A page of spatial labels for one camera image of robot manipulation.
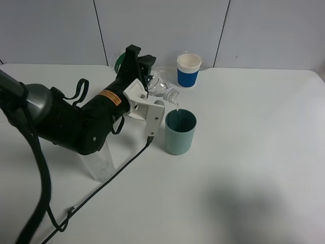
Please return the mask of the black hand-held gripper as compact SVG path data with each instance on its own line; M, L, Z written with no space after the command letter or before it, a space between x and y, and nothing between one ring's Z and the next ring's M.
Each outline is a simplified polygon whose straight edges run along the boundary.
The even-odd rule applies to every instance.
M25 85L5 72L1 72L1 109L9 122L32 137L41 137L53 144L89 155L99 151L109 133L119 134L113 125L130 111L123 94L135 79L141 80L138 55L141 48L129 45L115 62L115 81L82 107L89 81L78 81L76 93L68 98L57 88L48 89L41 84Z

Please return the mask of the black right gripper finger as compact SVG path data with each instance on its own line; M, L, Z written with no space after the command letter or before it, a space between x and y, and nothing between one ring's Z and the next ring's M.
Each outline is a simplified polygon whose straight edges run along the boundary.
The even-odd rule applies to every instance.
M145 89L148 88L148 84L152 80L153 75L151 74L151 70L155 62L156 57L149 54L138 57L140 73Z

